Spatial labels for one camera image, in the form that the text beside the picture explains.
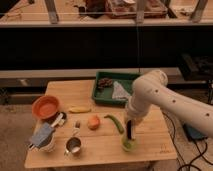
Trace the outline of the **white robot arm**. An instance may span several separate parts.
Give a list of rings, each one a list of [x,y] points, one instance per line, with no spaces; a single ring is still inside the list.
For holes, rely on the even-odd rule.
[[[167,84],[168,77],[162,70],[152,70],[135,79],[133,93],[125,106],[124,122],[131,121],[134,131],[154,104],[213,138],[213,106],[178,94],[168,89]]]

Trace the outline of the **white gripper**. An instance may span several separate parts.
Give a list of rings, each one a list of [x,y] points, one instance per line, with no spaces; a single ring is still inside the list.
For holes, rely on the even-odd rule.
[[[142,122],[145,116],[146,114],[144,112],[135,110],[130,103],[127,103],[124,114],[125,136],[128,136],[128,121],[132,121],[132,140],[135,140],[136,127]]]

